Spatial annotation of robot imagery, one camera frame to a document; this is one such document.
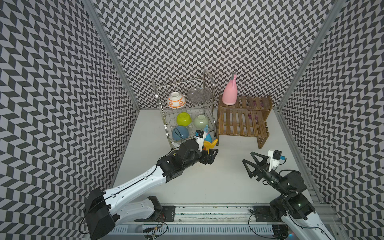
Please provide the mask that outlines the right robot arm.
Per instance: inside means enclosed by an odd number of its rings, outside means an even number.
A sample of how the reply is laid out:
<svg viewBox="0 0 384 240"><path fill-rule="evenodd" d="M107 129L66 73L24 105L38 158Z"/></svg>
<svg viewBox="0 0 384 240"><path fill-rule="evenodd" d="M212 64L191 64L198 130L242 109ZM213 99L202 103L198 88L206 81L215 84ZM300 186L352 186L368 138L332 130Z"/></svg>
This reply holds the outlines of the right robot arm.
<svg viewBox="0 0 384 240"><path fill-rule="evenodd" d="M304 196L307 190L299 171L287 170L282 176L277 172L286 158L279 150L270 150L268 155L251 152L253 161L243 160L250 178L263 181L280 193L267 206L253 206L250 213L257 222L271 222L271 240L286 240L290 233L300 240L332 240L314 205Z"/></svg>

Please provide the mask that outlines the blue spray bottle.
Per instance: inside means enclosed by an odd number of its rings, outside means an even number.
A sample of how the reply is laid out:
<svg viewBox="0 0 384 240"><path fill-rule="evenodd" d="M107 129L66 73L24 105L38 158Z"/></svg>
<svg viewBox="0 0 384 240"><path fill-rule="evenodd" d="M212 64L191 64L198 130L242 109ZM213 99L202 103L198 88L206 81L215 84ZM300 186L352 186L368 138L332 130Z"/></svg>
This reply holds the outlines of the blue spray bottle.
<svg viewBox="0 0 384 240"><path fill-rule="evenodd" d="M206 126L204 127L204 132L205 132L205 139L204 139L204 141L207 141L207 142L209 142L209 143L212 143L213 140L212 140L212 137L211 137L211 135L210 135L210 131L209 131L209 126L208 126L208 125L206 125Z"/></svg>

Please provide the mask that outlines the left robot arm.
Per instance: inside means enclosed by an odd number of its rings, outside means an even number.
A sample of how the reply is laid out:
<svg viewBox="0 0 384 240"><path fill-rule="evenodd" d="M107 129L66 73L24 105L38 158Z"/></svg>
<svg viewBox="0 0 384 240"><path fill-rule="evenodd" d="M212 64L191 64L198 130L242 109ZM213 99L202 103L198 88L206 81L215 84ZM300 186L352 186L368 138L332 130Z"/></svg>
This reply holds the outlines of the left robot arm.
<svg viewBox="0 0 384 240"><path fill-rule="evenodd" d="M190 139L160 157L155 165L136 178L107 190L93 189L85 200L81 221L87 225L86 233L92 240L99 240L119 224L159 221L163 207L157 197L149 196L141 202L134 200L181 176L196 163L213 164L218 152L217 149L204 150L196 140Z"/></svg>

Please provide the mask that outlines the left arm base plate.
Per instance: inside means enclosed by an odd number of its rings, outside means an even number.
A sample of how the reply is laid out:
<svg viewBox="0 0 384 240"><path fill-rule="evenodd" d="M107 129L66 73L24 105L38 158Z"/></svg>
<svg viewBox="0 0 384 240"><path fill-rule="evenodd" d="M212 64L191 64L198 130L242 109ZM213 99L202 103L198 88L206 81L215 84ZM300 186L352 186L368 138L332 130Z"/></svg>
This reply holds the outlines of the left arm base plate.
<svg viewBox="0 0 384 240"><path fill-rule="evenodd" d="M176 206L165 205L165 206L162 206L162 209L157 221L165 222L165 223L174 222L175 215L176 215Z"/></svg>

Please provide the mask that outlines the yellow watering can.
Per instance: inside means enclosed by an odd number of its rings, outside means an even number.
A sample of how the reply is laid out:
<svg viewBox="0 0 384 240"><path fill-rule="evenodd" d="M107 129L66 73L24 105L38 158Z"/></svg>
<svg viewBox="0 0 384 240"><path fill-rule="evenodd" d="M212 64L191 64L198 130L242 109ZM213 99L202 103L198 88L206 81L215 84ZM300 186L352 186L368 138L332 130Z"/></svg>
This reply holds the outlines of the yellow watering can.
<svg viewBox="0 0 384 240"><path fill-rule="evenodd" d="M218 143L218 139L215 139L212 143L209 141L204 141L203 144L203 150L209 151L210 149L213 149Z"/></svg>

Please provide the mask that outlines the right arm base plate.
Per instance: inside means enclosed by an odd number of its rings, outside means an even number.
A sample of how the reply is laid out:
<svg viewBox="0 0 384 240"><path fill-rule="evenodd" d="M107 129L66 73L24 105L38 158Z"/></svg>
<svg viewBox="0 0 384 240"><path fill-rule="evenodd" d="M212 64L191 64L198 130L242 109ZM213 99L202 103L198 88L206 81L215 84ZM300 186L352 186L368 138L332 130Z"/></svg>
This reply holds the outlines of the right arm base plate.
<svg viewBox="0 0 384 240"><path fill-rule="evenodd" d="M257 222L276 222L282 223L281 219L273 217L271 207L269 205L256 205L253 206L253 214Z"/></svg>

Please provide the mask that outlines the pink spray bottle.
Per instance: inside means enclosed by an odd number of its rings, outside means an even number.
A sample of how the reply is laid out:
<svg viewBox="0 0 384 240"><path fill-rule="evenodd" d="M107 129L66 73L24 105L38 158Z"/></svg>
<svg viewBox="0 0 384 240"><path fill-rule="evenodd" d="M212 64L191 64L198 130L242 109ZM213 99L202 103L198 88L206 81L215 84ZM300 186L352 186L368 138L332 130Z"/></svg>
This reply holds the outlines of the pink spray bottle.
<svg viewBox="0 0 384 240"><path fill-rule="evenodd" d="M238 97L238 88L237 88L237 74L233 73L231 79L229 80L222 96L222 101L225 105L234 105Z"/></svg>

